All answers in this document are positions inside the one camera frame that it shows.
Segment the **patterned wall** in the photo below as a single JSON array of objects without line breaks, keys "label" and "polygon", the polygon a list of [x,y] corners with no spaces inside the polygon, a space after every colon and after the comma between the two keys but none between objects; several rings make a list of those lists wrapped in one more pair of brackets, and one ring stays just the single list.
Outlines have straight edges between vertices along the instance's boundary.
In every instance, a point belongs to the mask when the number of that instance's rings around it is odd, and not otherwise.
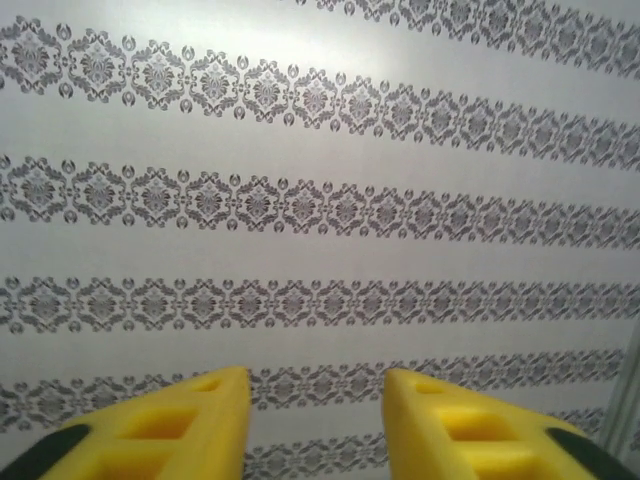
[{"label": "patterned wall", "polygon": [[230,364],[250,479],[388,479],[393,367],[597,437],[640,313],[635,2],[6,3],[0,464]]}]

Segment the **black rubber edge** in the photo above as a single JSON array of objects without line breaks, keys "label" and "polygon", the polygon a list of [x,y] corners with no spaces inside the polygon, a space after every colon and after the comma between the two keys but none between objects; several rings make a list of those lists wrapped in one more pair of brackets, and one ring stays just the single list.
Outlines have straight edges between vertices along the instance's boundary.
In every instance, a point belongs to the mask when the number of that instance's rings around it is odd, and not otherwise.
[{"label": "black rubber edge", "polygon": [[548,428],[547,435],[597,480],[640,480],[588,438],[562,428]]},{"label": "black rubber edge", "polygon": [[0,480],[37,480],[47,473],[91,431],[74,425],[42,438],[0,472]]}]

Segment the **wallpaper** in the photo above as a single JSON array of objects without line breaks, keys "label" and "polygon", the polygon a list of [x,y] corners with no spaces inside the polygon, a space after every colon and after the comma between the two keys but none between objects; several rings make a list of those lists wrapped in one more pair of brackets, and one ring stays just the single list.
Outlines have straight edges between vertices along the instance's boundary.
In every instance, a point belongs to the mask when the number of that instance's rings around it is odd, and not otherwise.
[{"label": "wallpaper", "polygon": [[0,465],[233,364],[247,479],[388,480],[389,368],[597,439],[640,313],[640,8],[594,8],[7,0]]}]

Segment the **yellow object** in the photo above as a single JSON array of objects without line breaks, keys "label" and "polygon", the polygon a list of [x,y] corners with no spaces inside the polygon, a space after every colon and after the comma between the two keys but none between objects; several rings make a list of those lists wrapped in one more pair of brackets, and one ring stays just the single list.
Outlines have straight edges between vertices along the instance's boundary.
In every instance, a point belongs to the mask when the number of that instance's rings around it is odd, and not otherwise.
[{"label": "yellow object", "polygon": [[251,398],[230,367],[75,418],[91,432],[42,480],[240,480]]},{"label": "yellow object", "polygon": [[587,480],[547,434],[580,430],[407,370],[387,371],[383,416],[393,480]]}]

